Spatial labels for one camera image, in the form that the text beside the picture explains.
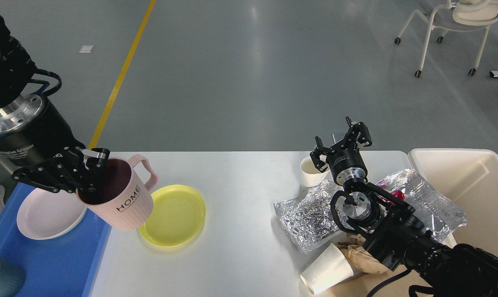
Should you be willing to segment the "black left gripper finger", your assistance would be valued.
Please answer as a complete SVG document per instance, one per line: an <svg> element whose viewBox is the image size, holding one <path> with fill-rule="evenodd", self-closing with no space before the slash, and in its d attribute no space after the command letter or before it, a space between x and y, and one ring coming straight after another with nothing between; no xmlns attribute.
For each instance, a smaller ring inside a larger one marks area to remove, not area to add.
<svg viewBox="0 0 498 297"><path fill-rule="evenodd" d="M51 193L60 190L74 193L85 188L82 180L82 174L86 171L83 160L81 151L59 151L42 163L16 169L12 179Z"/></svg>
<svg viewBox="0 0 498 297"><path fill-rule="evenodd" d="M84 148L81 152L83 154L83 167L81 167L83 171L79 197L85 203L102 203L101 183L111 151L107 148L95 147L91 150Z"/></svg>

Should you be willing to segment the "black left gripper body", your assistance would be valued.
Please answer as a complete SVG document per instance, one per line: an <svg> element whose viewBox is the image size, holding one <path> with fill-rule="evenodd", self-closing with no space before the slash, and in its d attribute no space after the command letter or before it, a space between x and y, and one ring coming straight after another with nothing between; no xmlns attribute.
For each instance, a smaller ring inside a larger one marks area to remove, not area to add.
<svg viewBox="0 0 498 297"><path fill-rule="evenodd" d="M0 154L18 167L63 157L66 147L86 146L46 96L21 95L0 111Z"/></svg>

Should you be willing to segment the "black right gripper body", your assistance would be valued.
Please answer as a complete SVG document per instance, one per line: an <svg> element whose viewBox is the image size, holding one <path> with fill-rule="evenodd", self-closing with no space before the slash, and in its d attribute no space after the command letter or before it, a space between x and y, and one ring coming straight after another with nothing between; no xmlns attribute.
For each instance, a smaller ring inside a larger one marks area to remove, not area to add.
<svg viewBox="0 0 498 297"><path fill-rule="evenodd" d="M352 179L366 181L368 170L357 143L336 143L330 147L327 164L334 182L339 186Z"/></svg>

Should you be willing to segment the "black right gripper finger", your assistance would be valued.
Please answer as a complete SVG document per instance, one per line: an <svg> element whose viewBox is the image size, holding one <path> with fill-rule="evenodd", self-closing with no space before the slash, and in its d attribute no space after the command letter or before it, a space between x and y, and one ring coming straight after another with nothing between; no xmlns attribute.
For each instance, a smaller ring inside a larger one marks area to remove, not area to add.
<svg viewBox="0 0 498 297"><path fill-rule="evenodd" d="M343 148L345 150L358 150L363 147L373 145L373 139L369 133L368 127L363 122L353 121L350 117L345 117L349 127L343 138Z"/></svg>
<svg viewBox="0 0 498 297"><path fill-rule="evenodd" d="M325 160L321 160L321 156L328 156L329 154L334 154L335 149L333 147L325 147L323 145L322 139L320 137L315 137L315 148L310 153L311 161L320 173L324 173L329 168L329 165Z"/></svg>

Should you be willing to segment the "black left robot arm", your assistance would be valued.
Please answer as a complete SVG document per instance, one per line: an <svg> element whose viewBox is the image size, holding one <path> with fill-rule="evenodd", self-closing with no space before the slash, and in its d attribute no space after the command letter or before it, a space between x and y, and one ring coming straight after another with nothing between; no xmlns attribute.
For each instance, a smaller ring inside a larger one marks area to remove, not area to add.
<svg viewBox="0 0 498 297"><path fill-rule="evenodd" d="M40 69L0 15L0 154L12 178L51 193L101 190L110 151L78 141L49 99L61 77Z"/></svg>

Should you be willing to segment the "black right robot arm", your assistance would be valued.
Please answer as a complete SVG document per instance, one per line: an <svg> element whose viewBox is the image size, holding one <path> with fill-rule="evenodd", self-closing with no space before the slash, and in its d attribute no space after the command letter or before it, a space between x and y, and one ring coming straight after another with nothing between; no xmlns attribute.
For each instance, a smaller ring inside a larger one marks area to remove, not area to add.
<svg viewBox="0 0 498 297"><path fill-rule="evenodd" d="M428 286L409 286L409 296L498 297L498 257L469 244L453 248L440 243L426 230L415 208L372 184L360 154L373 144L363 122L345 118L348 131L343 139L325 147L320 137L310 153L315 168L329 169L333 181L343 188L329 204L334 223L341 231L362 235L364 249L386 268L401 272L376 285L368 296L410 272L416 271Z"/></svg>

